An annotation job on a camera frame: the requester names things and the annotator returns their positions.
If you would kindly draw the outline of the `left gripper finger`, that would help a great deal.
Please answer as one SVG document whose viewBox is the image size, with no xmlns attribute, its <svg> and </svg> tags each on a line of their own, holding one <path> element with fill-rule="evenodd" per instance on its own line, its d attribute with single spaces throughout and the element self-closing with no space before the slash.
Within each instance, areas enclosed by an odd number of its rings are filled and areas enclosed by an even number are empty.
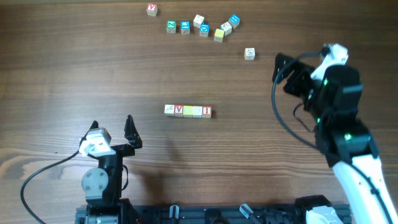
<svg viewBox="0 0 398 224">
<path fill-rule="evenodd" d="M 88 129 L 88 131 L 86 132 L 86 134 L 80 139 L 79 146 L 81 146 L 83 141 L 86 141 L 86 136 L 87 136 L 88 132 L 91 131 L 92 129 L 96 129 L 96 128 L 98 128 L 98 122 L 93 121 L 93 123 L 91 124 L 91 126 Z"/>
<path fill-rule="evenodd" d="M 142 139 L 137 132 L 134 120 L 131 114 L 127 116 L 125 127 L 124 127 L 124 137 L 128 140 L 128 143 L 133 148 L 142 148 Z"/>
</svg>

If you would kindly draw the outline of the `natural picture block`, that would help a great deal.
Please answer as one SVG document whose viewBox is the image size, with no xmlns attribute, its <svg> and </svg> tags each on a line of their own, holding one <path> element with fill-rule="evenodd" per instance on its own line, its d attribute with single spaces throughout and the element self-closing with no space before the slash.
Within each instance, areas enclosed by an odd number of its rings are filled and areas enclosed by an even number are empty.
<svg viewBox="0 0 398 224">
<path fill-rule="evenodd" d="M 164 107 L 164 115 L 166 116 L 175 116 L 175 105 L 165 105 Z"/>
</svg>

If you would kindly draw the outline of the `red letter V block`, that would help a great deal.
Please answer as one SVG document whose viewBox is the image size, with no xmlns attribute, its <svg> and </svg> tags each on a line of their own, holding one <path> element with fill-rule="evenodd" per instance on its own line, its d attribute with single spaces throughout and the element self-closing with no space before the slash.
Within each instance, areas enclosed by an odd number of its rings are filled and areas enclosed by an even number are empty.
<svg viewBox="0 0 398 224">
<path fill-rule="evenodd" d="M 183 105 L 174 106 L 174 116 L 183 117 Z"/>
</svg>

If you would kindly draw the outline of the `natural block with green side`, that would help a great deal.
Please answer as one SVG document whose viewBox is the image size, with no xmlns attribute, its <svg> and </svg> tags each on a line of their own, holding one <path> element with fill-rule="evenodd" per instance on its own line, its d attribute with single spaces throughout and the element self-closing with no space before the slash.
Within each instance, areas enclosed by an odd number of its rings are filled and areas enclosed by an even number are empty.
<svg viewBox="0 0 398 224">
<path fill-rule="evenodd" d="M 202 118 L 203 107 L 202 106 L 193 106 L 193 117 L 194 118 Z"/>
</svg>

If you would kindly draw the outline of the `red letter I block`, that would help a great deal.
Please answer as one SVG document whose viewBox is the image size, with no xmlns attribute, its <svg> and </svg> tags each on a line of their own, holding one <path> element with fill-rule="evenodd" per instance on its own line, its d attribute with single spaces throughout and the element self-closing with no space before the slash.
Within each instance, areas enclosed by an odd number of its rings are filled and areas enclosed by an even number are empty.
<svg viewBox="0 0 398 224">
<path fill-rule="evenodd" d="M 212 116 L 212 107 L 211 106 L 203 106 L 202 107 L 202 117 L 203 118 L 211 118 Z"/>
</svg>

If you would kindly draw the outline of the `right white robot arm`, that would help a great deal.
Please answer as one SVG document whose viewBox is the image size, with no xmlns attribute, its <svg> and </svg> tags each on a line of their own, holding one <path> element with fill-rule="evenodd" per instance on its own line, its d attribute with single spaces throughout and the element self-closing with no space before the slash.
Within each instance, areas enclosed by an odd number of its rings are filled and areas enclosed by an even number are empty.
<svg viewBox="0 0 398 224">
<path fill-rule="evenodd" d="M 328 50 L 296 58 L 278 54 L 272 77 L 273 88 L 282 80 L 284 91 L 302 99 L 304 110 L 316 124 L 315 143 L 291 130 L 275 105 L 282 127 L 302 143 L 320 151 L 340 182 L 357 223 L 397 223 L 397 212 L 384 181 L 377 144 L 357 117 L 363 92 L 357 69 Z"/>
</svg>

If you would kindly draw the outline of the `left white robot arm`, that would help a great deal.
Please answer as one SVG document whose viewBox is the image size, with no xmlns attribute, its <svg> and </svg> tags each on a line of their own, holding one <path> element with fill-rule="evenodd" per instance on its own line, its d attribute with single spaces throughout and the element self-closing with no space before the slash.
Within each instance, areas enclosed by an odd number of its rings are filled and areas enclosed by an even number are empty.
<svg viewBox="0 0 398 224">
<path fill-rule="evenodd" d="M 134 156 L 135 150 L 142 147 L 142 139 L 131 115 L 126 119 L 124 137 L 127 143 L 111 146 L 111 136 L 105 128 L 98 126 L 97 121 L 82 137 L 79 152 L 82 156 L 97 159 L 98 166 L 87 171 L 82 178 L 87 206 L 76 211 L 76 224 L 142 223 L 130 200 L 121 197 L 128 185 L 122 184 L 123 172 L 128 171 L 123 159 Z"/>
</svg>

